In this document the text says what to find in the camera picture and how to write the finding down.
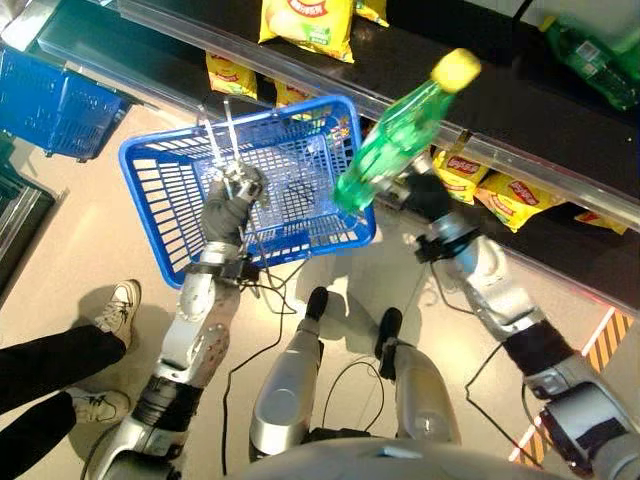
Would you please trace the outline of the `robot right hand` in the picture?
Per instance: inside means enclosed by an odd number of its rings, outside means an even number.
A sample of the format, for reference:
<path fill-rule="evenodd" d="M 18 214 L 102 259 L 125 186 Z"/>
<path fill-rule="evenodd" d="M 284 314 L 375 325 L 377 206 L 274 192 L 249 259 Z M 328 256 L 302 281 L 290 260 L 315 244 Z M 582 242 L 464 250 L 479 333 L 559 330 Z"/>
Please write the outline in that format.
<path fill-rule="evenodd" d="M 377 200 L 395 210 L 410 211 L 429 222 L 452 210 L 452 200 L 433 169 L 428 151 L 417 156 L 395 177 L 381 177 L 374 187 Z"/>

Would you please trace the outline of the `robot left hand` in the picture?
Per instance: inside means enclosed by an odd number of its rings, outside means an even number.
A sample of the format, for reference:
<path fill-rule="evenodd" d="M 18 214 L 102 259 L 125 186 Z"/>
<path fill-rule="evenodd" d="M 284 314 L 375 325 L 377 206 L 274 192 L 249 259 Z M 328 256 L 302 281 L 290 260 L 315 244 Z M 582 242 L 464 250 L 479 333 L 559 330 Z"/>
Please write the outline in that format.
<path fill-rule="evenodd" d="M 215 177 L 201 214 L 201 229 L 207 242 L 240 247 L 250 211 L 261 196 L 267 179 L 257 168 L 243 165 L 240 181 Z"/>

